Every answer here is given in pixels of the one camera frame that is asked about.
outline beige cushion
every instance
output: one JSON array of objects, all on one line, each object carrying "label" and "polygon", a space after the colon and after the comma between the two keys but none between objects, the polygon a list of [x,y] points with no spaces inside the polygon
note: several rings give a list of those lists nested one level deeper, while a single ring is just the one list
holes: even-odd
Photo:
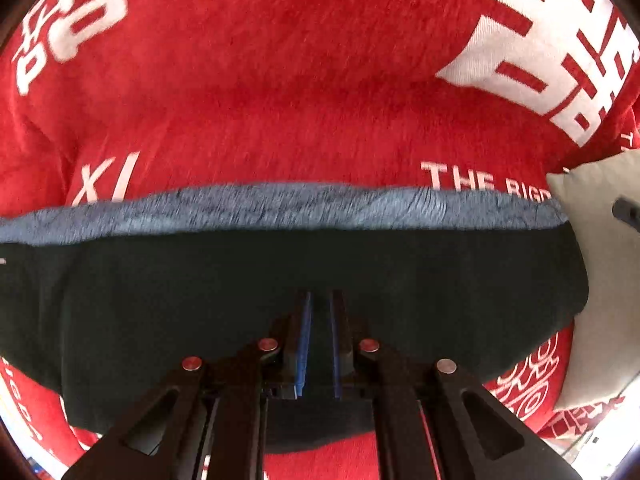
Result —
[{"label": "beige cushion", "polygon": [[548,174],[574,228],[589,278],[589,300],[556,409],[610,399],[640,372],[640,234],[615,219],[620,196],[640,203],[640,150]]}]

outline metal rivet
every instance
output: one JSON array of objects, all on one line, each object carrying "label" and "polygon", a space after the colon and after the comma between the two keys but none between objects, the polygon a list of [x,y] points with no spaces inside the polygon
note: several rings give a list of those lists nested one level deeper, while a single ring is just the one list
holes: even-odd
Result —
[{"label": "metal rivet", "polygon": [[436,368],[443,374],[452,374],[458,369],[458,365],[451,359],[440,359],[436,364]]},{"label": "metal rivet", "polygon": [[358,348],[360,348],[361,351],[370,354],[372,352],[377,352],[380,349],[380,343],[375,339],[363,339],[360,341]]},{"label": "metal rivet", "polygon": [[185,357],[182,361],[182,368],[184,368],[188,372],[194,372],[196,370],[200,370],[201,366],[202,366],[202,359],[196,356]]},{"label": "metal rivet", "polygon": [[278,341],[273,337],[263,337],[258,341],[258,348],[263,352],[273,352],[277,347]]}]

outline red blanket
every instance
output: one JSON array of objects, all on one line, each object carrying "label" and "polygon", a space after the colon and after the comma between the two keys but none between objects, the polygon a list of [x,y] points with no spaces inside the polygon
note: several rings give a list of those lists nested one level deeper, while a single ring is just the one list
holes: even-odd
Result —
[{"label": "red blanket", "polygon": [[[266,181],[541,201],[545,173],[640,145],[638,60],[610,0],[38,0],[0,57],[0,215]],[[568,328],[487,387],[540,430],[570,345]],[[2,376],[76,460],[57,396]],[[373,449],[266,470],[368,478],[350,457]]]}]

